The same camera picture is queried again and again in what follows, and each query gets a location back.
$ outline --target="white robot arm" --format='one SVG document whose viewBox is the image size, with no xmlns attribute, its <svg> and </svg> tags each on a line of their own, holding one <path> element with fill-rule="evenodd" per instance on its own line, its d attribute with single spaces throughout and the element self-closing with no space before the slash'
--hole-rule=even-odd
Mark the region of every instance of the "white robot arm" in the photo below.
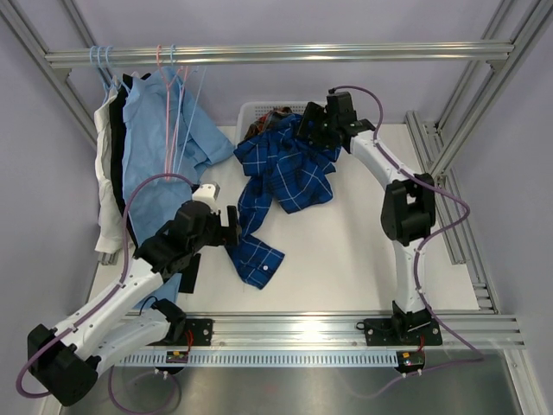
<svg viewBox="0 0 553 415">
<path fill-rule="evenodd" d="M 221 226 L 217 184 L 194 189 L 174 220 L 135 251 L 125 279 L 107 286 L 70 317 L 47 329 L 42 324 L 28 336 L 30 359 L 59 333 L 64 335 L 34 361 L 29 371 L 64 406 L 82 399 L 98 377 L 125 356 L 154 342 L 188 345 L 186 314 L 169 300 L 152 303 L 130 322 L 121 318 L 141 299 L 179 272 L 195 282 L 203 246 L 235 246 L 240 228 L 235 207 L 227 207 L 229 226 Z M 85 322 L 77 321 L 93 311 Z"/>
<path fill-rule="evenodd" d="M 380 140 L 380 137 L 375 142 L 372 138 L 372 131 L 361 132 L 358 136 L 353 137 L 351 141 L 352 156 L 358 158 L 378 180 L 383 189 L 394 183 L 394 181 L 404 181 L 405 176 L 394 169 L 388 160 L 382 155 L 376 147 L 379 143 L 384 150 L 391 155 L 396 162 L 407 170 L 412 175 L 414 171 L 404 166 L 393 153 Z M 391 243 L 394 247 L 396 255 L 396 274 L 397 274 L 397 290 L 396 290 L 396 305 L 405 313 L 416 313 L 420 310 L 425 310 L 424 303 L 421 300 L 415 286 L 415 275 L 413 260 L 417 247 L 423 241 L 423 238 L 412 240 L 407 246 L 404 246 L 397 240 Z M 421 250 L 421 256 L 424 258 L 426 246 Z M 419 281 L 424 286 L 424 260 L 419 262 L 418 266 Z"/>
<path fill-rule="evenodd" d="M 394 247 L 397 292 L 392 303 L 391 319 L 384 323 L 377 322 L 380 324 L 377 330 L 386 333 L 381 337 L 387 342 L 375 344 L 373 338 L 367 337 L 366 330 L 367 344 L 412 345 L 420 341 L 421 330 L 426 330 L 426 338 L 430 327 L 430 342 L 441 343 L 439 331 L 437 336 L 432 336 L 437 324 L 421 299 L 423 288 L 417 288 L 414 266 L 418 252 L 419 264 L 416 270 L 423 287 L 425 247 L 420 250 L 418 247 L 430 235 L 430 229 L 435 224 L 435 196 L 431 190 L 434 181 L 428 174 L 418 175 L 405 167 L 386 148 L 380 137 L 375 139 L 374 131 L 375 127 L 366 119 L 357 120 L 349 93 L 330 90 L 325 107 L 308 103 L 298 128 L 298 136 L 327 148 L 341 145 L 371 171 L 385 190 L 380 222 Z M 418 180 L 419 184 L 405 173 Z M 364 323 L 365 328 L 368 323 L 372 324 L 367 320 Z"/>
</svg>

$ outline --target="white shirt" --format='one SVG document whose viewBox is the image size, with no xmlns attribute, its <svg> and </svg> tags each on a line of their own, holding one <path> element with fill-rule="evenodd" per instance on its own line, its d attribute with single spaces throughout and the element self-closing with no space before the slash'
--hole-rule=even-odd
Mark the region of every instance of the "white shirt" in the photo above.
<svg viewBox="0 0 553 415">
<path fill-rule="evenodd" d="M 111 183 L 111 126 L 110 103 L 117 97 L 115 88 L 110 90 L 108 100 L 94 112 L 94 124 L 98 133 L 94 169 L 99 185 L 100 211 L 98 224 L 100 236 L 96 243 L 97 252 L 115 253 L 123 244 L 121 213 L 113 195 Z"/>
</svg>

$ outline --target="metal floor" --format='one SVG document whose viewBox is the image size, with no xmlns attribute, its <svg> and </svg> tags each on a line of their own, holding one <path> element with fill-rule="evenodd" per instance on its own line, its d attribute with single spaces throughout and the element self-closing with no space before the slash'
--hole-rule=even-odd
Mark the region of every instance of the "metal floor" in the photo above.
<svg viewBox="0 0 553 415">
<path fill-rule="evenodd" d="M 390 368 L 217 368 L 185 369 L 176 375 L 181 394 L 164 413 L 176 415 L 514 415 L 522 414 L 502 354 L 486 361 L 451 367 L 398 382 L 375 399 L 397 376 Z M 428 352 L 429 367 L 449 359 L 473 357 L 466 352 Z M 121 404 L 136 412 L 158 408 L 169 393 L 169 380 L 148 377 L 126 384 L 140 368 L 120 368 L 114 390 Z M 62 415 L 116 415 L 107 397 L 107 378 Z"/>
</svg>

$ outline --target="hanging rod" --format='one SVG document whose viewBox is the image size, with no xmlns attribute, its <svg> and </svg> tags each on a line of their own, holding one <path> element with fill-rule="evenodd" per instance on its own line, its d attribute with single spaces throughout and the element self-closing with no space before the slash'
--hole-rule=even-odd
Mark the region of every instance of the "hanging rod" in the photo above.
<svg viewBox="0 0 553 415">
<path fill-rule="evenodd" d="M 213 65 L 317 61 L 504 61 L 513 50 L 508 41 L 436 43 L 305 44 L 257 46 L 175 47 L 173 63 Z M 160 62 L 171 63 L 171 47 L 160 50 Z M 100 54 L 105 64 L 104 50 Z M 156 64 L 156 48 L 111 48 L 110 64 L 117 67 Z M 89 49 L 46 54 L 52 68 L 90 66 Z"/>
</svg>

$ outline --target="white table surface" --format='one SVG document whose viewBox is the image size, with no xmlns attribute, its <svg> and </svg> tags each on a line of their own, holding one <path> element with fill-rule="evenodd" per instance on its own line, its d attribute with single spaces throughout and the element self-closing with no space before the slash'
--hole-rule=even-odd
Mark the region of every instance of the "white table surface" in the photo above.
<svg viewBox="0 0 553 415">
<path fill-rule="evenodd" d="M 234 142 L 234 127 L 220 127 Z M 386 145 L 407 166 L 419 169 L 404 124 L 382 126 Z M 255 235 L 286 254 L 262 290 L 244 284 L 223 247 L 204 247 L 194 294 L 180 294 L 186 312 L 333 312 L 390 310 L 396 289 L 391 242 L 380 226 L 384 190 L 369 170 L 344 150 L 327 176 L 334 198 L 295 214 L 273 201 Z M 201 179 L 220 187 L 219 208 L 236 205 L 247 183 L 235 157 L 210 168 Z M 92 296 L 121 272 L 116 265 L 99 266 Z M 429 243 L 426 292 L 435 310 L 477 310 L 465 265 L 452 265 L 442 237 Z"/>
</svg>

